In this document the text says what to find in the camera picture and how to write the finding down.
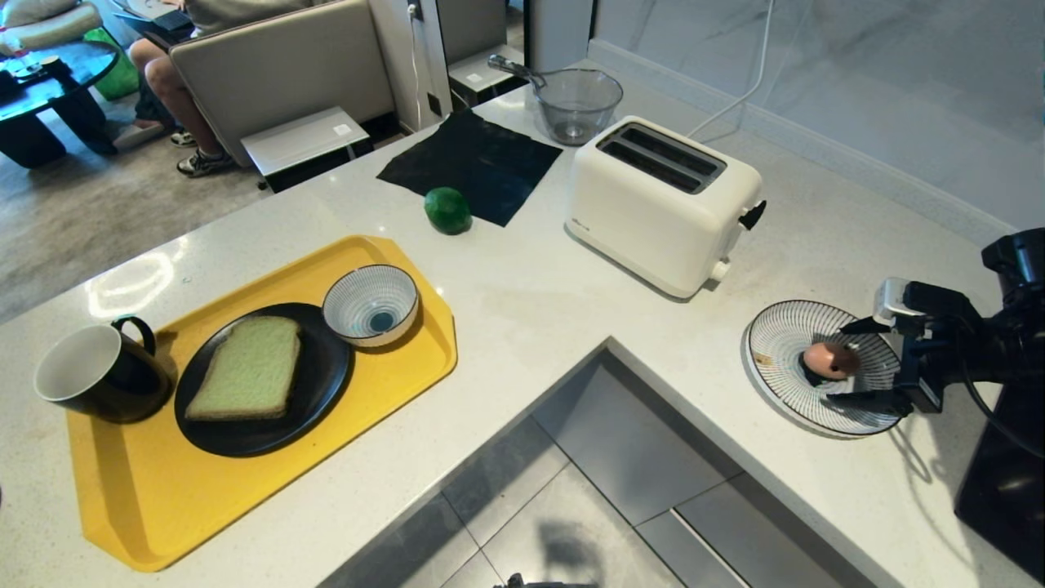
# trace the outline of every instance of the black plate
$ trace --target black plate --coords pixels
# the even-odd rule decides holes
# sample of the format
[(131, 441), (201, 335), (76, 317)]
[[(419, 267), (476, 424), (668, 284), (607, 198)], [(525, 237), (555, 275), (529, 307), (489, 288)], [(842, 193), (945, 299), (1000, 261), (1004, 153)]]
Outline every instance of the black plate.
[[(250, 421), (189, 421), (188, 407), (203, 385), (218, 346), (240, 322), (257, 316), (282, 316), (301, 326), (301, 352), (291, 393), (291, 406), (279, 419)], [(289, 303), (265, 307), (226, 325), (196, 351), (185, 367), (175, 393), (175, 418), (185, 439), (200, 449), (229, 457), (275, 451), (307, 433), (333, 408), (351, 379), (355, 351), (334, 335), (323, 321), (323, 310)]]

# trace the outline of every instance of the green bag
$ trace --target green bag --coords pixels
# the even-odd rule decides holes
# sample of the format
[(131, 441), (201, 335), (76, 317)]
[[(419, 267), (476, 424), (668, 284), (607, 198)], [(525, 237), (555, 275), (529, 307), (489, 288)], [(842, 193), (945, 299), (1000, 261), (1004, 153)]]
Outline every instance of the green bag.
[(84, 34), (84, 41), (108, 43), (116, 47), (116, 50), (119, 52), (116, 66), (94, 85), (107, 100), (112, 101), (138, 91), (138, 70), (135, 69), (134, 64), (131, 63), (126, 53), (116, 43), (116, 40), (109, 34), (108, 30), (103, 28), (88, 30)]

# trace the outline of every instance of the mug handle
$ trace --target mug handle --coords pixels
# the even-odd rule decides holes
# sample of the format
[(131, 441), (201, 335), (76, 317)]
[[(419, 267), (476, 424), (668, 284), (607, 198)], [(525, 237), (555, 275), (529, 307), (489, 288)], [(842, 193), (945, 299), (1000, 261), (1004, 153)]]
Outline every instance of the mug handle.
[(131, 323), (138, 328), (138, 331), (141, 332), (141, 346), (145, 348), (145, 353), (150, 356), (156, 356), (156, 336), (153, 335), (153, 330), (145, 325), (144, 321), (134, 315), (126, 315), (117, 319), (111, 325), (116, 331), (122, 332), (123, 325), (126, 323)]

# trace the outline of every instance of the sofa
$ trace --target sofa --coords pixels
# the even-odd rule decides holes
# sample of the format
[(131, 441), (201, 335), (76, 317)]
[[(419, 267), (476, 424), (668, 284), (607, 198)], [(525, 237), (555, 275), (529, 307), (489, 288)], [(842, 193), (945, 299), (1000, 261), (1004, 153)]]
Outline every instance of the sofa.
[(395, 112), (367, 0), (338, 0), (193, 39), (170, 50), (226, 150), (250, 166), (240, 140), (331, 107), (356, 122)]
[[(101, 15), (89, 0), (0, 0), (0, 10), (4, 8), (8, 20), (14, 20), (5, 23), (8, 32), (30, 50), (76, 41), (101, 26)], [(0, 53), (10, 55), (11, 50), (0, 42)]]

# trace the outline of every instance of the countertop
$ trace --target countertop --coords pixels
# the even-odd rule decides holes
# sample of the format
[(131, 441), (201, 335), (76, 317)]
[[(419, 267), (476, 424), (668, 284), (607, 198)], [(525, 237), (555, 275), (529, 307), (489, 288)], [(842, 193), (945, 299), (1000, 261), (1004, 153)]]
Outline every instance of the countertop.
[[(704, 117), (621, 81), (620, 116), (682, 132)], [(550, 142), (528, 88), (477, 112)], [(965, 291), (993, 313), (1000, 293), (976, 244), (786, 149), (730, 134), (707, 143), (759, 169), (769, 205), (742, 235), (725, 280), (680, 304), (566, 234), (572, 148), (506, 228), (477, 219), (462, 235), (437, 233), (421, 197), (375, 179), (432, 132), (204, 226), (0, 328), (5, 585), (314, 586), (608, 345), (877, 585), (1036, 586), (952, 514), (984, 422), (966, 395), (886, 434), (834, 441), (777, 415), (739, 353), (745, 326), (766, 306), (810, 299), (869, 314), (890, 275)], [(32, 392), (47, 349), (127, 312), (163, 326), (353, 233), (394, 238), (447, 301), (457, 370), (164, 571), (135, 572), (85, 540), (65, 417)], [(993, 402), (996, 389), (984, 392)]]

